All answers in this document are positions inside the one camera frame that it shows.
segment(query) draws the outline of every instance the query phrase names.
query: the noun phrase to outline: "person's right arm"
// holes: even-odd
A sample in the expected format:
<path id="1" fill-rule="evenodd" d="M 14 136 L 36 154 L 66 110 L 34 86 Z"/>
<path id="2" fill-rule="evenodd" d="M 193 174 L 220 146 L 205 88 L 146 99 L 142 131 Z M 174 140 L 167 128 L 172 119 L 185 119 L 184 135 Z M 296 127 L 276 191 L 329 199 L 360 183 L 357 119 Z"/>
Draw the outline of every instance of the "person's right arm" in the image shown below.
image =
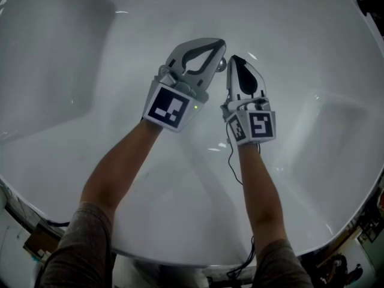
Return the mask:
<path id="1" fill-rule="evenodd" d="M 241 145 L 238 151 L 257 260 L 253 287 L 313 287 L 287 240 L 280 198 L 257 146 Z"/>

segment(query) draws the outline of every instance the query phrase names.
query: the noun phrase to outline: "gray sleeve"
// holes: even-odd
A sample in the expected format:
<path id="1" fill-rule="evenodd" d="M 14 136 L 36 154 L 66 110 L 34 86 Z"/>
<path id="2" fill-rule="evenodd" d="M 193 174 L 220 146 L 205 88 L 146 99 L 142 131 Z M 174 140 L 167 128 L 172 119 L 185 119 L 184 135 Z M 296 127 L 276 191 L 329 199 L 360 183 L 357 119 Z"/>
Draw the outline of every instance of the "gray sleeve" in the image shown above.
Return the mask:
<path id="1" fill-rule="evenodd" d="M 313 288 L 313 285 L 289 241 L 278 240 L 262 250 L 257 262 L 253 287 Z"/>
<path id="2" fill-rule="evenodd" d="M 99 207 L 81 203 L 44 266 L 40 287 L 111 287 L 111 232 Z"/>

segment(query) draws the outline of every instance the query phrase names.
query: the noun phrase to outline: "black and white square marker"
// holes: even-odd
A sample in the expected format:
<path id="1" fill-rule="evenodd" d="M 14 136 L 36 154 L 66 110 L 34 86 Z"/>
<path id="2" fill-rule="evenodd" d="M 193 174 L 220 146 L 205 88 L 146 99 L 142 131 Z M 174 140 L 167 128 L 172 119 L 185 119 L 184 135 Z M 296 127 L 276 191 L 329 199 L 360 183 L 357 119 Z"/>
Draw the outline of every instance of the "black and white square marker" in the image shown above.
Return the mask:
<path id="1" fill-rule="evenodd" d="M 244 140 L 247 137 L 236 115 L 234 115 L 228 120 L 228 124 L 229 124 L 229 127 L 232 129 L 232 133 L 235 136 L 235 139 L 237 142 Z"/>
<path id="2" fill-rule="evenodd" d="M 249 117 L 252 138 L 274 137 L 270 113 L 253 112 L 249 113 Z"/>
<path id="3" fill-rule="evenodd" d="M 173 128 L 178 128 L 189 102 L 189 99 L 169 89 L 160 88 L 148 116 Z"/>

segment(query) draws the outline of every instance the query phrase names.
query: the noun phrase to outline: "forearm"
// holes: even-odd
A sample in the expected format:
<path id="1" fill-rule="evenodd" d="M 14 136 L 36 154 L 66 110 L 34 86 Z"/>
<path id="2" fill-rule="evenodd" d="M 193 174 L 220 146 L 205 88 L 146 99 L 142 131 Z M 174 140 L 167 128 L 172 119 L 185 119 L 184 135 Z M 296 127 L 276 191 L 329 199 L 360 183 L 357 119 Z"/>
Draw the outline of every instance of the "forearm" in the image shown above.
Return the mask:
<path id="1" fill-rule="evenodd" d="M 80 201 L 96 203 L 112 221 L 115 209 L 161 131 L 162 127 L 142 120 L 99 162 L 84 187 Z"/>
<path id="2" fill-rule="evenodd" d="M 286 238 L 283 210 L 275 185 L 256 145 L 238 148 L 245 205 L 255 237 L 256 254 L 268 243 Z"/>

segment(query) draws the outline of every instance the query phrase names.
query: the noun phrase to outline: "white table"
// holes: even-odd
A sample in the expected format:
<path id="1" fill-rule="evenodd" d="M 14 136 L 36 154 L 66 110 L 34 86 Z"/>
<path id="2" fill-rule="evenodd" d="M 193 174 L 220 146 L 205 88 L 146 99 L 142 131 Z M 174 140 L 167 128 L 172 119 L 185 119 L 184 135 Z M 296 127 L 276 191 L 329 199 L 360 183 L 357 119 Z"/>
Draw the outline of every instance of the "white table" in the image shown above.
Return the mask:
<path id="1" fill-rule="evenodd" d="M 111 1 L 115 8 L 103 0 L 1 6 L 7 185 L 41 215 L 70 220 L 95 165 L 140 121 L 173 48 L 218 37 L 227 59 L 247 59 L 266 82 L 277 139 L 262 145 L 262 157 L 295 252 L 331 240 L 384 163 L 384 60 L 353 0 Z M 121 203 L 112 240 L 119 253 L 199 266 L 248 255 L 251 229 L 220 111 L 226 72 L 208 92 L 183 132 L 162 132 Z M 239 174 L 236 153 L 231 161 Z"/>

